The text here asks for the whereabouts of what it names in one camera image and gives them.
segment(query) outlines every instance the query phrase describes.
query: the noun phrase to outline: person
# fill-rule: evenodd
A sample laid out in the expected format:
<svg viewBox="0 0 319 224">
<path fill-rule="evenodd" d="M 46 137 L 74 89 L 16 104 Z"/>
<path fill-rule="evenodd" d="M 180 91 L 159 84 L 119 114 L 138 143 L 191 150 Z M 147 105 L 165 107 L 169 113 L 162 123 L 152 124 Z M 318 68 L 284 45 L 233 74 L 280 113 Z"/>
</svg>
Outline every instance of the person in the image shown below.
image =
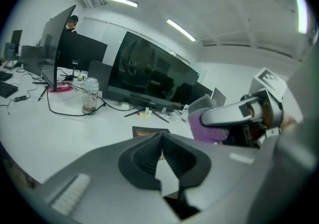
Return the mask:
<svg viewBox="0 0 319 224">
<path fill-rule="evenodd" d="M 72 33 L 76 33 L 75 26 L 79 21 L 79 17 L 76 15 L 72 15 L 68 19 L 67 28 L 65 30 L 70 31 Z"/>
</svg>

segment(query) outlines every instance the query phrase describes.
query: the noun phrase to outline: ceiling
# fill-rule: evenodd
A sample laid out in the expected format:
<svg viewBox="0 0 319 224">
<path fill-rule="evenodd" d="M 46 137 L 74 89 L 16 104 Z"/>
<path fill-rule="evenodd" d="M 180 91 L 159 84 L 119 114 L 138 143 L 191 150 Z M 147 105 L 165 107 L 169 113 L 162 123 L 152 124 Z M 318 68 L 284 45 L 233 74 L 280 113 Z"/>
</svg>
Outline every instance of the ceiling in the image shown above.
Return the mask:
<svg viewBox="0 0 319 224">
<path fill-rule="evenodd" d="M 161 27 L 170 18 L 196 38 L 194 44 L 245 45 L 274 50 L 297 60 L 303 59 L 311 47 L 316 29 L 309 14 L 308 33 L 298 33 L 296 0 L 133 1 L 139 7 L 129 9 L 131 16 L 153 27 Z M 110 2 L 104 8 L 112 6 L 116 4 Z"/>
</svg>

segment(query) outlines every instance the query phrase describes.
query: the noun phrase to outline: jar lid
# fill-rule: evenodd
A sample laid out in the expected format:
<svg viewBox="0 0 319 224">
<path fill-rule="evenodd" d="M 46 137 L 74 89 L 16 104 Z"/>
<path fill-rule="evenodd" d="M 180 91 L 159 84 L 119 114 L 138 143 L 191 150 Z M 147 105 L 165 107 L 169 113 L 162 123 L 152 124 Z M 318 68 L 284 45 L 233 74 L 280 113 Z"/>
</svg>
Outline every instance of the jar lid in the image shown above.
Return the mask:
<svg viewBox="0 0 319 224">
<path fill-rule="evenodd" d="M 98 91 L 99 81 L 96 78 L 88 77 L 84 82 L 84 89 L 87 91 Z"/>
</svg>

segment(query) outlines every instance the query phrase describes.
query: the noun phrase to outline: table surface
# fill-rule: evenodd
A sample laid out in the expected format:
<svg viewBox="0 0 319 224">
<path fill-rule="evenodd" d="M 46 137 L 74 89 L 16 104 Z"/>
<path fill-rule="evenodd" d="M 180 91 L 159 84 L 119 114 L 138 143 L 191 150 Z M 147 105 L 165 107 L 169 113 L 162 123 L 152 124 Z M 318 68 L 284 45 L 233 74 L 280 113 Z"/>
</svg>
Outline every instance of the table surface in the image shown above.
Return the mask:
<svg viewBox="0 0 319 224">
<path fill-rule="evenodd" d="M 17 73 L 16 70 L 7 71 L 13 73 L 13 77 L 6 83 L 20 84 L 26 72 Z M 58 71 L 58 81 L 62 80 L 60 74 L 62 72 Z M 16 93 L 7 99 L 0 97 L 0 105 L 8 104 L 15 97 L 28 96 L 27 90 L 36 87 L 32 82 L 31 76 L 25 75 Z M 124 115 L 135 110 L 120 112 L 108 106 L 101 107 L 91 116 L 54 114 L 48 108 L 46 94 L 38 101 L 43 90 L 44 85 L 37 85 L 37 89 L 30 92 L 30 99 L 18 103 L 11 101 L 8 108 L 0 107 L 1 143 L 11 158 L 40 183 L 92 149 L 132 138 L 132 126 L 167 128 L 171 133 L 193 138 L 189 124 L 178 118 L 169 120 L 165 115 L 163 117 L 170 123 L 155 115 L 144 118 L 136 114 L 124 118 Z M 81 90 L 49 93 L 48 97 L 53 111 L 82 114 Z M 119 108 L 116 102 L 105 101 Z"/>
</svg>

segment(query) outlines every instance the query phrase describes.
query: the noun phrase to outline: keyboard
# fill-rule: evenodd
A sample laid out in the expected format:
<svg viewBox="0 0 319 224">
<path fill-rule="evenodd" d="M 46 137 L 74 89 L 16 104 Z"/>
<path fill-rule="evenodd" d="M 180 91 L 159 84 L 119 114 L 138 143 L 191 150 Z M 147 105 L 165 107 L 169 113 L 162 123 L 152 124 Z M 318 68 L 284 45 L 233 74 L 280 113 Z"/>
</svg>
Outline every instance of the keyboard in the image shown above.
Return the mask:
<svg viewBox="0 0 319 224">
<path fill-rule="evenodd" d="M 12 75 L 13 74 L 0 71 L 0 81 L 6 81 L 7 79 L 10 79 Z"/>
<path fill-rule="evenodd" d="M 17 90 L 18 90 L 17 86 L 0 81 L 0 96 L 1 97 L 7 98 L 8 96 L 12 95 Z"/>
</svg>

